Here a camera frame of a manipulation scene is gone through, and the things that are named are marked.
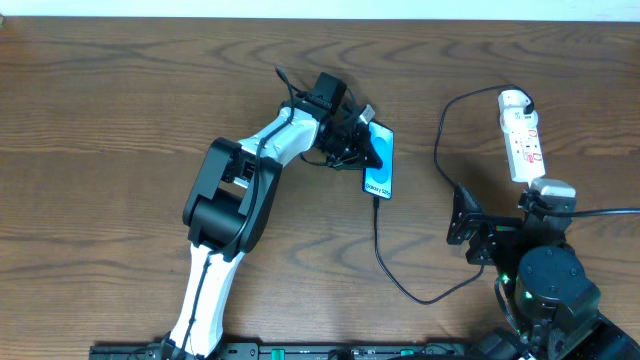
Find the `blue Galaxy smartphone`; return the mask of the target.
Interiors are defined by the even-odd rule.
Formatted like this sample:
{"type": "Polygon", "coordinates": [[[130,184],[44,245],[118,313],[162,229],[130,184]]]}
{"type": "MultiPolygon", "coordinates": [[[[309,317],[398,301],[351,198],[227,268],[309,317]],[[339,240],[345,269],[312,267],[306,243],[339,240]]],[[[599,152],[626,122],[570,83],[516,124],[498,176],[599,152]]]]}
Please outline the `blue Galaxy smartphone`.
{"type": "Polygon", "coordinates": [[[369,124],[373,165],[368,165],[363,174],[363,191],[373,196],[390,200],[394,171],[394,132],[382,124],[369,124]]]}

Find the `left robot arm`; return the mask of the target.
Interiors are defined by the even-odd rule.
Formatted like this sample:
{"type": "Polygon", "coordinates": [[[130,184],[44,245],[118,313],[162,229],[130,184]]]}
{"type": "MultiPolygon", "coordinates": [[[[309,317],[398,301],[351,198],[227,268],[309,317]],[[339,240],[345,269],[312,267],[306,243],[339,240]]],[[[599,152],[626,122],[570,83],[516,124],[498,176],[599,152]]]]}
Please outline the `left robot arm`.
{"type": "Polygon", "coordinates": [[[322,166],[362,174],[375,199],[392,197],[394,133],[369,105],[346,100],[341,79],[321,73],[309,91],[287,87],[276,118],[251,137],[215,139],[187,198],[191,267],[177,323],[160,345],[164,359],[205,359],[220,344],[240,262],[259,241],[282,170],[311,149],[322,166]]]}

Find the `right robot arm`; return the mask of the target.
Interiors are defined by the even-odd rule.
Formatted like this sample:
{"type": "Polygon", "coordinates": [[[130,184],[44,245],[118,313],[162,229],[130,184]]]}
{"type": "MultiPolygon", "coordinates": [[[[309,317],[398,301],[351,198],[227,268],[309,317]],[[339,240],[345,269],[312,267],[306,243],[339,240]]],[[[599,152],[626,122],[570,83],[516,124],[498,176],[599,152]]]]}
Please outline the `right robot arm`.
{"type": "Polygon", "coordinates": [[[600,312],[601,292],[567,242],[566,231],[577,215],[575,189],[538,178],[518,206],[522,218],[488,215],[458,184],[446,238],[450,245],[468,244],[468,263],[496,268],[499,306],[519,335],[515,355],[638,358],[638,343],[600,312]]]}

